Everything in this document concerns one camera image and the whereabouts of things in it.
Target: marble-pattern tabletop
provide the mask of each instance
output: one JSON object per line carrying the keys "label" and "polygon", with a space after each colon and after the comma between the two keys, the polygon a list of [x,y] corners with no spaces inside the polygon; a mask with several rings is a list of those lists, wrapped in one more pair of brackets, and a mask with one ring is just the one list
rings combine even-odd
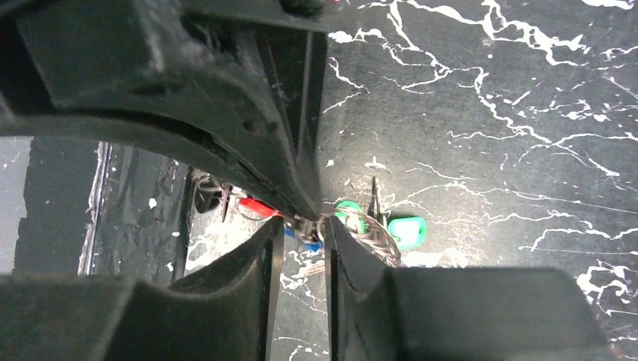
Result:
{"label": "marble-pattern tabletop", "polygon": [[[638,359],[638,7],[623,0],[341,0],[319,166],[327,207],[428,224],[409,265],[551,266]],[[319,256],[288,244],[273,359],[328,360]]]}

